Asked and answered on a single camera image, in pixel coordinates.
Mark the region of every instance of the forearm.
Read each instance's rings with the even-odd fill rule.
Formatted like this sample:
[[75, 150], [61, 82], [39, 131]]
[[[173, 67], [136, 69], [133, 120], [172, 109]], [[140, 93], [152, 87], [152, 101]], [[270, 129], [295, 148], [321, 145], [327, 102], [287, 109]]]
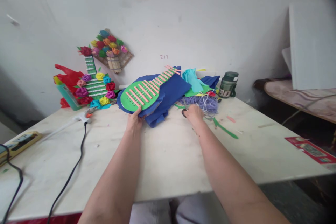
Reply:
[[288, 223], [221, 144], [204, 121], [193, 126], [199, 137], [211, 186], [232, 223]]
[[140, 170], [140, 130], [126, 130], [79, 223], [129, 223]]

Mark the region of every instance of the blue felt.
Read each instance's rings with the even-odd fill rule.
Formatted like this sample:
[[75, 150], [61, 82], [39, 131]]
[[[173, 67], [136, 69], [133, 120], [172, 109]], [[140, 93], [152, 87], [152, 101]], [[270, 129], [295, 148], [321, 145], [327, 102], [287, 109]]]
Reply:
[[205, 76], [202, 78], [202, 82], [211, 87], [212, 89], [216, 89], [216, 85], [219, 81], [219, 78], [220, 78], [219, 75], [214, 77]]
[[197, 79], [196, 68], [185, 70], [182, 74], [182, 78], [191, 85], [193, 92], [199, 93], [203, 91], [202, 84], [204, 83], [200, 79]]
[[[151, 81], [158, 75], [146, 75], [138, 78], [136, 81], [147, 80]], [[154, 128], [159, 122], [164, 121], [168, 115], [168, 109], [180, 99], [189, 89], [191, 85], [185, 82], [181, 76], [174, 74], [167, 82], [160, 87], [160, 93], [157, 100], [152, 106], [140, 112], [139, 116], [145, 117], [146, 122], [150, 127]], [[117, 104], [123, 111], [133, 114], [133, 112], [125, 109], [121, 104], [120, 97], [122, 92], [118, 94]]]

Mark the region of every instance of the guitar craft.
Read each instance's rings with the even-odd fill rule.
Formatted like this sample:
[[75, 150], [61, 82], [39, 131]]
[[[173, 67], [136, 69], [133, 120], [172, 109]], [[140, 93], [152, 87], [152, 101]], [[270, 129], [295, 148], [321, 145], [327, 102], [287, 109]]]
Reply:
[[157, 76], [154, 80], [141, 80], [129, 85], [121, 94], [120, 101], [125, 109], [136, 111], [138, 106], [142, 110], [149, 108], [159, 97], [160, 86], [173, 76], [181, 74], [181, 70], [171, 66], [165, 66], [167, 71]]

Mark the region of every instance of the glue stick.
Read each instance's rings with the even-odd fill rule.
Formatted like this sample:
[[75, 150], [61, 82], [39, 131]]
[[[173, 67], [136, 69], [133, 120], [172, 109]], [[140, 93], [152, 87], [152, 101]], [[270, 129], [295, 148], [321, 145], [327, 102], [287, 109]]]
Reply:
[[82, 107], [78, 104], [76, 98], [70, 92], [68, 87], [63, 82], [61, 82], [60, 79], [57, 76], [54, 76], [54, 81], [56, 83], [57, 89], [62, 94], [64, 99], [67, 101], [67, 103], [72, 108], [72, 110], [76, 111], [76, 110], [81, 109]]

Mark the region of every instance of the power cord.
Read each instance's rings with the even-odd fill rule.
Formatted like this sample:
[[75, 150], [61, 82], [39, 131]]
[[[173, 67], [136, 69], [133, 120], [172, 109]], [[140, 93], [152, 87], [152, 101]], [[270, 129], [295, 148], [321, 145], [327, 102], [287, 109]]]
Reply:
[[18, 185], [18, 187], [17, 187], [17, 189], [16, 189], [16, 192], [14, 193], [14, 196], [13, 196], [13, 198], [12, 198], [12, 201], [10, 202], [9, 207], [8, 207], [6, 213], [5, 213], [5, 216], [3, 217], [3, 220], [2, 220], [2, 222], [1, 222], [2, 224], [5, 224], [6, 221], [7, 221], [7, 218], [8, 218], [9, 211], [11, 210], [12, 204], [13, 204], [13, 202], [14, 202], [14, 200], [15, 200], [15, 197], [16, 197], [16, 195], [18, 194], [18, 192], [19, 192], [19, 190], [20, 190], [20, 188], [21, 188], [21, 185], [22, 185], [22, 183], [23, 183], [23, 173], [22, 173], [22, 170], [21, 170], [19, 167], [13, 165], [13, 164], [9, 161], [10, 153], [9, 153], [9, 149], [8, 149], [8, 147], [7, 147], [6, 145], [3, 145], [3, 144], [0, 144], [0, 146], [4, 147], [4, 148], [6, 149], [6, 151], [7, 151], [7, 156], [6, 156], [6, 161], [7, 161], [7, 163], [8, 163], [10, 166], [12, 166], [15, 170], [17, 170], [18, 173], [19, 173], [19, 176], [20, 176], [20, 183], [19, 183], [19, 185]]
[[68, 183], [69, 183], [69, 181], [70, 181], [70, 179], [71, 179], [71, 177], [72, 177], [72, 175], [73, 175], [73, 173], [74, 173], [74, 171], [75, 171], [77, 165], [79, 164], [79, 162], [80, 162], [81, 159], [82, 159], [82, 156], [83, 156], [83, 146], [84, 146], [84, 141], [85, 141], [85, 137], [86, 137], [86, 125], [87, 125], [87, 122], [84, 123], [84, 129], [85, 129], [85, 131], [84, 131], [84, 137], [83, 137], [82, 143], [81, 143], [81, 145], [80, 145], [80, 149], [81, 149], [81, 150], [80, 150], [80, 157], [79, 157], [79, 159], [78, 159], [78, 161], [77, 161], [75, 167], [72, 169], [72, 171], [71, 171], [71, 173], [70, 173], [70, 176], [69, 176], [68, 180], [66, 181], [65, 185], [63, 186], [61, 192], [59, 193], [59, 195], [57, 196], [57, 198], [55, 199], [54, 203], [53, 203], [52, 206], [51, 206], [51, 209], [50, 209], [50, 212], [49, 212], [49, 216], [48, 216], [47, 224], [50, 223], [50, 218], [51, 218], [51, 215], [52, 215], [52, 212], [53, 212], [53, 209], [54, 209], [54, 206], [55, 206], [57, 200], [60, 198], [60, 196], [61, 196], [62, 193], [64, 192], [64, 190], [65, 190], [65, 188], [67, 187], [67, 185], [68, 185]]

